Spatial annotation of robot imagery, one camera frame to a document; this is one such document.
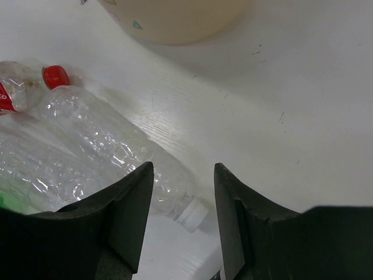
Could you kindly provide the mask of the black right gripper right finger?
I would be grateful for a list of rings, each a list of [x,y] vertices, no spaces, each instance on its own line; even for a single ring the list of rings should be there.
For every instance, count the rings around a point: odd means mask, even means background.
[[[285,208],[214,167],[226,279],[371,279],[372,208]]]

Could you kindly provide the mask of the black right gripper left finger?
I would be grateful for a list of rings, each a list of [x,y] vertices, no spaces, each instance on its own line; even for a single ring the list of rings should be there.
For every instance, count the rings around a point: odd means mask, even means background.
[[[2,279],[131,279],[153,192],[146,162],[120,181],[56,212],[1,209]]]

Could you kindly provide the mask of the clear bottle unlabelled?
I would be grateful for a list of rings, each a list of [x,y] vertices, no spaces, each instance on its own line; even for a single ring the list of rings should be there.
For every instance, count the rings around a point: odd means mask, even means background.
[[[34,110],[47,130],[111,184],[152,162],[151,212],[166,216],[192,233],[209,212],[197,196],[192,173],[145,132],[92,92],[59,86]]]
[[[1,188],[38,211],[57,211],[120,179],[19,127],[1,124]]]

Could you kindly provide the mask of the small clear bottle red label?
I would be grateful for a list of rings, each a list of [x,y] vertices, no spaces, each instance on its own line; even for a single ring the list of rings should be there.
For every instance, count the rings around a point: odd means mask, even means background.
[[[1,115],[30,110],[58,86],[70,85],[60,65],[30,68],[14,61],[1,62]]]

